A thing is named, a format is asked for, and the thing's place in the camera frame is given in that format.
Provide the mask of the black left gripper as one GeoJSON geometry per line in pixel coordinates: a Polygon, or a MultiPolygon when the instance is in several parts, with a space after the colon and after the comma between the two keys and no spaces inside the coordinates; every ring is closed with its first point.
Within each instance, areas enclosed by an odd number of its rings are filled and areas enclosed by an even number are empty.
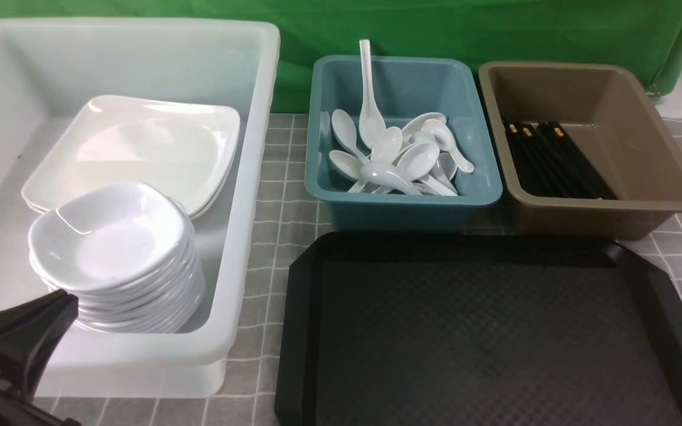
{"type": "Polygon", "coordinates": [[[33,404],[52,354],[78,318],[79,299],[59,289],[0,311],[0,425],[81,425],[33,404]]]}

